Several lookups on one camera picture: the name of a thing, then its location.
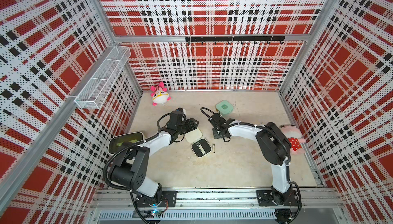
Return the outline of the silver nail clipper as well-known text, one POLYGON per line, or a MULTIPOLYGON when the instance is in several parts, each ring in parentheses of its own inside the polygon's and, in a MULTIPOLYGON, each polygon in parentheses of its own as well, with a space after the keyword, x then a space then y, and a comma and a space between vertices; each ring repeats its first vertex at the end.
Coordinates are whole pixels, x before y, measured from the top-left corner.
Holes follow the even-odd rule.
POLYGON ((199 142, 196 144, 196 147, 200 151, 201 155, 205 155, 206 154, 206 151, 204 150, 203 146, 199 142))

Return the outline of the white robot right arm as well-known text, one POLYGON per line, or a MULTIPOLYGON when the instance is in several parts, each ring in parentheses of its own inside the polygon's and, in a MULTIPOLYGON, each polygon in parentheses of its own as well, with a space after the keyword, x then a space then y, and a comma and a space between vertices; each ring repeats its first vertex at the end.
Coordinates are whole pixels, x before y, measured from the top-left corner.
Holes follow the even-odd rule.
POLYGON ((302 144, 306 142, 301 131, 295 125, 278 127, 269 122, 256 125, 240 122, 235 119, 225 120, 219 113, 202 107, 202 114, 208 117, 216 133, 225 143, 231 138, 239 137, 258 143, 265 160, 270 163, 272 171, 271 202, 284 206, 290 198, 296 197, 301 207, 300 190, 296 182, 290 178, 290 162, 294 153, 302 152, 302 144))

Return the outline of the cream manicure case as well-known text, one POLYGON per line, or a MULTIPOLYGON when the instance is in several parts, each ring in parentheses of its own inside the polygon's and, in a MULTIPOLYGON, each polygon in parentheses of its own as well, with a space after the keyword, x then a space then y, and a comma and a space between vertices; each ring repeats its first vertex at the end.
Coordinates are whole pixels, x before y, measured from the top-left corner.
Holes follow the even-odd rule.
POLYGON ((185 140, 191 144, 191 150, 198 158, 204 157, 212 152, 212 147, 203 137, 199 128, 185 134, 185 140))

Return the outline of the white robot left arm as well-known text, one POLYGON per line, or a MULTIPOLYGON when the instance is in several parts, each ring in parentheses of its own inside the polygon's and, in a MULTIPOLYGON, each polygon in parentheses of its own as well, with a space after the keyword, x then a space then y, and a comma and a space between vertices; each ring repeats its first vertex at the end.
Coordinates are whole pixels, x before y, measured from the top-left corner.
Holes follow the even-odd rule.
POLYGON ((157 133, 147 139, 132 143, 125 136, 112 138, 110 145, 116 149, 104 166, 103 180, 111 188, 129 191, 131 196, 146 199, 150 206, 159 206, 164 201, 162 185, 146 176, 149 157, 177 143, 179 136, 196 130, 198 125, 199 121, 188 119, 185 110, 178 108, 160 117, 157 133))

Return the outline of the mint green manicure case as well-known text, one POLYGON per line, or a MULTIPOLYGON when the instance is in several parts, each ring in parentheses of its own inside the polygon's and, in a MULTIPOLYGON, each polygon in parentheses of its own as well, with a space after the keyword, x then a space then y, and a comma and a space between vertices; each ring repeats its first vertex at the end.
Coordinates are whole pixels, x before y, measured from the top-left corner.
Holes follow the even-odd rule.
POLYGON ((234 110, 234 106, 227 100, 223 100, 218 104, 216 104, 216 111, 221 115, 228 115, 232 113, 233 110, 234 110))

